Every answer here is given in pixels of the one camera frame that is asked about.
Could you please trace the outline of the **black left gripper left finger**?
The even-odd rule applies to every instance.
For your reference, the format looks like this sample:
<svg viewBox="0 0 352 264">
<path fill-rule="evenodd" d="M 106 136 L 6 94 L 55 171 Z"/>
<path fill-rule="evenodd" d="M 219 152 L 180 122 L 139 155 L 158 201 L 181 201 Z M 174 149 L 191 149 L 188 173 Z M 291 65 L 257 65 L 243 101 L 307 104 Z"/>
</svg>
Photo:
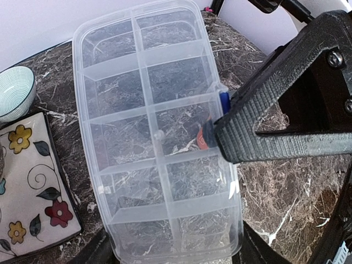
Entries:
<svg viewBox="0 0 352 264">
<path fill-rule="evenodd" d="M 102 228 L 68 264 L 120 263 L 113 253 L 108 233 Z"/>
</svg>

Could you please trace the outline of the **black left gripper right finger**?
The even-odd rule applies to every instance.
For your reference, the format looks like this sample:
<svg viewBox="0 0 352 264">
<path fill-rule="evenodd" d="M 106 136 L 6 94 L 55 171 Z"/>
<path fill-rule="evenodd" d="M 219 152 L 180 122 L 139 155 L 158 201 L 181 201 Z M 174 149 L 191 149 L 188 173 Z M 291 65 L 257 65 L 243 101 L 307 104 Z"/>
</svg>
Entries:
<svg viewBox="0 0 352 264">
<path fill-rule="evenodd" d="M 231 163 L 351 153 L 351 13 L 319 15 L 265 61 L 216 121 Z"/>
</svg>

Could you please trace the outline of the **clear plastic pill organizer box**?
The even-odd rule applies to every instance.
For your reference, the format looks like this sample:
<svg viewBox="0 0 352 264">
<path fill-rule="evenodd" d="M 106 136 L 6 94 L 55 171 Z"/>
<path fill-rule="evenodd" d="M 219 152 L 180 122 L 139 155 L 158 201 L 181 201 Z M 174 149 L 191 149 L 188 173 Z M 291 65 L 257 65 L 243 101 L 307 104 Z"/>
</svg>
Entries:
<svg viewBox="0 0 352 264">
<path fill-rule="evenodd" d="M 82 24 L 72 39 L 76 105 L 98 209 L 121 263 L 235 255 L 243 221 L 235 165 L 201 150 L 222 114 L 199 7 L 158 1 Z"/>
</svg>

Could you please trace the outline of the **square floral ceramic plate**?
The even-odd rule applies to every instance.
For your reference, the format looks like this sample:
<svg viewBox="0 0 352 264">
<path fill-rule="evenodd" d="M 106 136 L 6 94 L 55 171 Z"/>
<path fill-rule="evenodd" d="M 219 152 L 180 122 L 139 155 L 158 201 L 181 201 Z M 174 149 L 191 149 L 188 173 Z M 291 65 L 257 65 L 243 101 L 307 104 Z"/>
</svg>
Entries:
<svg viewBox="0 0 352 264">
<path fill-rule="evenodd" d="M 18 263 L 81 233 L 46 114 L 1 129 L 1 147 L 1 263 Z"/>
</svg>

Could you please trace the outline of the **orange bottle with grey lid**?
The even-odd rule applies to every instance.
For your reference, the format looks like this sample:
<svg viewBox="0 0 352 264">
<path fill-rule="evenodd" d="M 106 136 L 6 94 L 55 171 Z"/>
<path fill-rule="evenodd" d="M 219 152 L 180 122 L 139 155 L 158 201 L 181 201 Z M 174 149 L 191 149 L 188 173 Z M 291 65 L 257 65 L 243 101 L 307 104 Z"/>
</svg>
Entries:
<svg viewBox="0 0 352 264">
<path fill-rule="evenodd" d="M 199 130 L 196 142 L 201 150 L 207 150 L 217 147 L 217 142 L 214 135 L 214 126 L 211 119 L 209 119 Z"/>
</svg>

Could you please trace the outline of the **teal striped ceramic bowl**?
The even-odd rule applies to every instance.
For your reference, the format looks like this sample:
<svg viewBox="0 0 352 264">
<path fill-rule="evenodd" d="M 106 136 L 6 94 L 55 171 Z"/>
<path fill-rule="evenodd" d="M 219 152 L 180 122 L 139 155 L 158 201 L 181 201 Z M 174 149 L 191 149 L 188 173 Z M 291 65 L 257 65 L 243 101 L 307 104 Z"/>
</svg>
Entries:
<svg viewBox="0 0 352 264">
<path fill-rule="evenodd" d="M 36 93 L 33 71 L 25 66 L 1 72 L 1 122 L 13 122 L 27 114 Z"/>
</svg>

